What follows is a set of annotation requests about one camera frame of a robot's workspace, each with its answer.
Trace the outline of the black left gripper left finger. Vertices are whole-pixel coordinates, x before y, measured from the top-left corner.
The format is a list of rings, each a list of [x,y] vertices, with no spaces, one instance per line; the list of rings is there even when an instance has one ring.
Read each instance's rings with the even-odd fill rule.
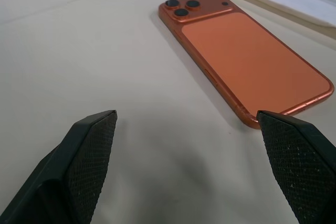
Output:
[[[109,110],[76,122],[23,183],[1,214],[1,223],[91,223],[117,118]]]

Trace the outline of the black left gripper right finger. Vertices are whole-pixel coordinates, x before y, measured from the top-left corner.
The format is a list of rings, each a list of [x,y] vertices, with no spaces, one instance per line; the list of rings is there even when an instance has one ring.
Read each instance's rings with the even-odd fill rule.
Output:
[[[272,173],[299,223],[335,223],[335,146],[311,123],[258,111]]]

